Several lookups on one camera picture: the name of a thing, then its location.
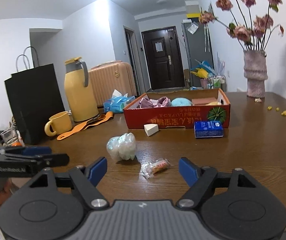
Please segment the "candy wrapper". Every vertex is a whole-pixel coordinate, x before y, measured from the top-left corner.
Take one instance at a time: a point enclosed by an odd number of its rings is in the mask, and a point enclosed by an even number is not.
[[[149,179],[153,178],[154,174],[160,171],[164,171],[171,166],[170,162],[167,159],[158,159],[155,163],[150,163],[145,170],[142,171],[144,178]]]
[[[106,144],[106,150],[115,161],[134,160],[136,141],[133,133],[111,138]]]

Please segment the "paper notice on door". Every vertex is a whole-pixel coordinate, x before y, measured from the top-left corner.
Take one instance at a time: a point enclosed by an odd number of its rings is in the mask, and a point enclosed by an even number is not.
[[[163,51],[163,47],[162,47],[161,42],[155,43],[155,47],[156,47],[156,52],[162,52]]]

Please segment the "wooden table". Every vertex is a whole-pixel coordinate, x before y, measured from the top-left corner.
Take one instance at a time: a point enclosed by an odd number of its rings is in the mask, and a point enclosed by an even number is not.
[[[227,96],[231,120],[223,138],[195,139],[193,129],[160,130],[147,137],[144,130],[128,130],[123,114],[116,114],[109,122],[43,145],[70,156],[69,165],[56,168],[56,172],[106,157],[107,174],[97,188],[110,203],[114,199],[172,199],[175,203],[188,190],[178,171],[180,157],[187,157],[199,166],[213,166],[222,172],[242,167],[286,206],[286,117],[281,116],[286,100],[274,93],[267,93],[262,103],[255,103],[245,93]],[[136,137],[137,160],[115,163],[106,143],[126,132]],[[149,162],[158,158],[167,158],[173,167],[151,180],[139,176]]]

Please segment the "yellow thermos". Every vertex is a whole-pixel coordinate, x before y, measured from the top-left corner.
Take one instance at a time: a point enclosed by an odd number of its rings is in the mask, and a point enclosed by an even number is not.
[[[80,59],[81,57],[72,58],[65,62],[64,88],[75,122],[82,122],[99,114],[86,63]]]

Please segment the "red cardboard box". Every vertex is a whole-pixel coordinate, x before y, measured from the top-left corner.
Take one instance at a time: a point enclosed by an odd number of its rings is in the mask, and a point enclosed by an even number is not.
[[[175,98],[217,98],[221,106],[176,106],[138,108],[142,98],[159,99]],[[168,93],[144,93],[124,108],[124,116],[129,129],[144,129],[145,124],[155,123],[160,129],[169,127],[193,128],[196,121],[221,121],[223,128],[230,123],[231,104],[221,89],[181,90]]]

